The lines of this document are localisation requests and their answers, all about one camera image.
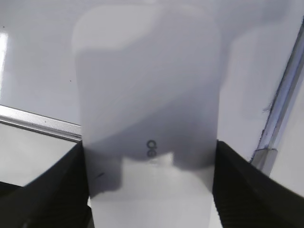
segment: white card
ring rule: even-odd
[[[95,227],[207,227],[220,33],[198,5],[104,4],[73,33]]]

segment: black mark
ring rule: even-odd
[[[156,148],[157,148],[157,146],[156,146],[156,141],[154,141],[154,140],[149,140],[148,142],[147,142],[147,147],[150,149],[148,152],[147,152],[147,156],[149,157],[149,158],[153,158],[153,157],[155,157],[156,155],[157,155],[157,152],[156,152]]]
[[[156,149],[157,147],[156,147],[156,141],[154,141],[154,140],[149,140],[148,142],[147,142],[147,147],[149,148],[149,149]]]
[[[105,174],[104,172],[98,174],[98,175],[95,177],[95,179],[100,178],[100,177],[103,176],[104,174]]]
[[[147,152],[147,156],[149,158],[154,158],[157,155],[156,151],[154,149],[151,149]]]

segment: black logo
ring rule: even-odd
[[[157,148],[157,146],[156,146],[156,141],[154,141],[154,140],[149,140],[148,142],[147,142],[147,147],[149,148],[149,150],[148,150],[148,152],[147,152],[147,156],[149,157],[149,158],[154,158],[156,155],[157,155],[157,152],[156,152],[156,148]]]

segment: black ribbed material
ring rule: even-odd
[[[224,142],[217,144],[213,196],[223,228],[304,228],[304,199]]]
[[[85,228],[92,216],[83,147],[23,188],[0,184],[0,228]]]

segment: metal rail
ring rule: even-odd
[[[72,142],[81,140],[81,127],[77,124],[3,105],[0,105],[0,123]]]
[[[276,149],[300,89],[304,77],[304,73],[302,73],[303,65],[304,20],[300,27],[283,78],[276,92],[260,142],[251,159],[251,163],[266,175],[270,175],[276,159]]]

